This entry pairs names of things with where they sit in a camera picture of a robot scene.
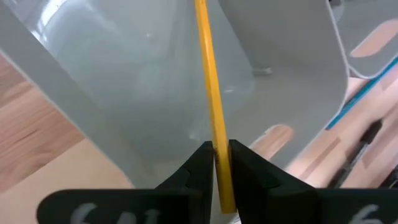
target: clamp jaw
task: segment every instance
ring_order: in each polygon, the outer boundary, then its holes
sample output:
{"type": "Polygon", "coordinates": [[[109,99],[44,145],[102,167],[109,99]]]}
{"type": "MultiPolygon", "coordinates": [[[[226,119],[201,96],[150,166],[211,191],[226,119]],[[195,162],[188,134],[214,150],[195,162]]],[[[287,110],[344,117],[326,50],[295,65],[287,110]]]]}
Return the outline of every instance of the clamp jaw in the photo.
{"type": "MultiPolygon", "coordinates": [[[[316,189],[238,142],[229,141],[236,206],[242,224],[398,223],[398,191],[316,189]]],[[[208,224],[214,151],[203,143],[151,190],[62,190],[39,205],[40,224],[208,224]]]]}

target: yellow pencil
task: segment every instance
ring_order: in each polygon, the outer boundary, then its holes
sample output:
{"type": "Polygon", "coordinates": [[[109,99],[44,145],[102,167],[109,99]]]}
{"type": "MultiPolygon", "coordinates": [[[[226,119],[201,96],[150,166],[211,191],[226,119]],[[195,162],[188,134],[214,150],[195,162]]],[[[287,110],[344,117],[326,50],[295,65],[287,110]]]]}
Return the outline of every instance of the yellow pencil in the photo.
{"type": "Polygon", "coordinates": [[[211,29],[206,0],[195,0],[205,85],[210,109],[213,132],[213,148],[216,152],[216,173],[220,193],[221,212],[236,212],[232,186],[231,165],[229,164],[228,139],[226,137],[223,106],[216,69],[211,29]]]}

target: plastic bin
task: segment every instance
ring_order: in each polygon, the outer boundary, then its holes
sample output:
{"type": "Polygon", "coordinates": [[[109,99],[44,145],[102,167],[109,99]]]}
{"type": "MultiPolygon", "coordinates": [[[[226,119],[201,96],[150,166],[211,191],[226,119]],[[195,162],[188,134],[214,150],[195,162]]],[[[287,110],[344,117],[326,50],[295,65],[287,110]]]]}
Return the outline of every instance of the plastic bin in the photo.
{"type": "MultiPolygon", "coordinates": [[[[228,137],[251,145],[290,126],[293,140],[272,158],[285,167],[345,97],[328,2],[208,8],[228,137]]],[[[155,187],[211,139],[193,1],[3,0],[0,30],[1,52],[136,187],[155,187]]]]}

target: wooden surface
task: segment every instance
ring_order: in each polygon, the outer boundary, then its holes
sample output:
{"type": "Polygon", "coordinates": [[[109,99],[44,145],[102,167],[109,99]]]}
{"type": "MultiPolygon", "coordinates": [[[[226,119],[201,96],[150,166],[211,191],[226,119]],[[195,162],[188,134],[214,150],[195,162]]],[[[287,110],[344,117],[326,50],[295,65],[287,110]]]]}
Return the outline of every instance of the wooden surface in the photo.
{"type": "Polygon", "coordinates": [[[48,194],[61,189],[128,189],[130,181],[89,140],[82,140],[0,195],[0,223],[35,223],[48,194]]]}
{"type": "MultiPolygon", "coordinates": [[[[384,118],[374,144],[344,187],[377,187],[398,163],[398,67],[377,84],[336,126],[324,131],[287,169],[325,186],[367,126],[384,118]]],[[[348,98],[364,80],[350,80],[348,98]]],[[[254,145],[271,158],[294,130],[276,126],[254,145]]],[[[46,195],[70,188],[130,188],[121,171],[56,110],[40,91],[0,58],[0,223],[35,223],[46,195]]]]}
{"type": "Polygon", "coordinates": [[[82,139],[43,94],[0,56],[0,193],[82,139]]]}

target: blue strip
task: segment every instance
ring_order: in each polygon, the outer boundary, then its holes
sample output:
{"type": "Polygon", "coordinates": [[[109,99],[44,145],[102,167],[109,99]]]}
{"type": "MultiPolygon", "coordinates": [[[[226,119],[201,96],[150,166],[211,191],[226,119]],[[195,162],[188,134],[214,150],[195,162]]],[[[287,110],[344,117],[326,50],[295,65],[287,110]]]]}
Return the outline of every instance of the blue strip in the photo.
{"type": "Polygon", "coordinates": [[[380,80],[382,77],[384,77],[385,74],[388,73],[389,70],[393,66],[395,66],[398,63],[398,57],[395,58],[388,66],[385,68],[382,73],[376,77],[373,78],[372,80],[368,81],[365,86],[362,87],[350,100],[347,102],[343,108],[341,109],[340,113],[329,123],[329,125],[326,127],[326,130],[331,129],[334,125],[339,122],[343,116],[350,111],[350,109],[355,106],[357,102],[359,102],[380,80]]]}

